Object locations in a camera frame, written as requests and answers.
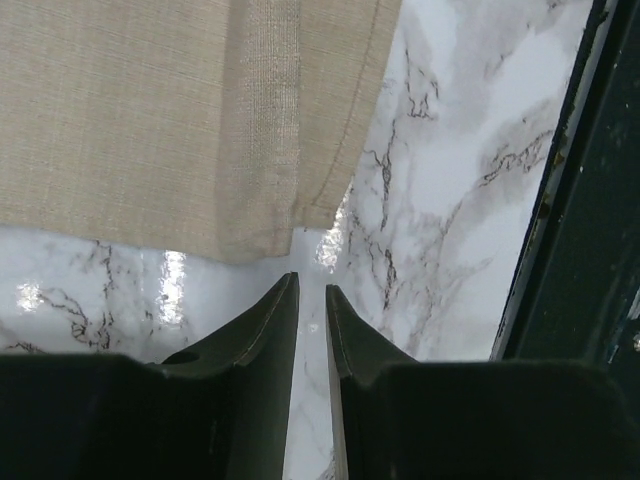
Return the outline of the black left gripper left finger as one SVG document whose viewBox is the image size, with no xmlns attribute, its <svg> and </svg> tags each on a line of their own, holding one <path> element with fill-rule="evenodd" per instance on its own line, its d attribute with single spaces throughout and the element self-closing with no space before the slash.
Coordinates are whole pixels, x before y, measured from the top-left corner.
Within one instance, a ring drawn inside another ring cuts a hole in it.
<svg viewBox="0 0 640 480">
<path fill-rule="evenodd" d="M 278 479 L 299 279 L 159 364 L 116 354 L 1 359 L 5 479 Z"/>
</svg>

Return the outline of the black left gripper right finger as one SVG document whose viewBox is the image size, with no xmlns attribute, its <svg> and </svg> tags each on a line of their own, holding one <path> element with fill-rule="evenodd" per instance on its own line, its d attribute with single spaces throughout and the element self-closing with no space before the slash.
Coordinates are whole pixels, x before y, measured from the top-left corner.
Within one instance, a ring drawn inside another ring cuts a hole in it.
<svg viewBox="0 0 640 480">
<path fill-rule="evenodd" d="M 419 362 L 326 289 L 339 479 L 635 479 L 619 387 L 566 360 Z"/>
</svg>

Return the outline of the beige cloth napkin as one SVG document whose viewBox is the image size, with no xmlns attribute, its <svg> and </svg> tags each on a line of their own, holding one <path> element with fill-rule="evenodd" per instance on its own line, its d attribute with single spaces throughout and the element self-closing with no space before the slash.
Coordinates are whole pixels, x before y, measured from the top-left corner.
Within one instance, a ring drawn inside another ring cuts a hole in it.
<svg viewBox="0 0 640 480">
<path fill-rule="evenodd" d="M 327 229 L 396 1 L 5 1 L 1 219 L 227 263 Z"/>
</svg>

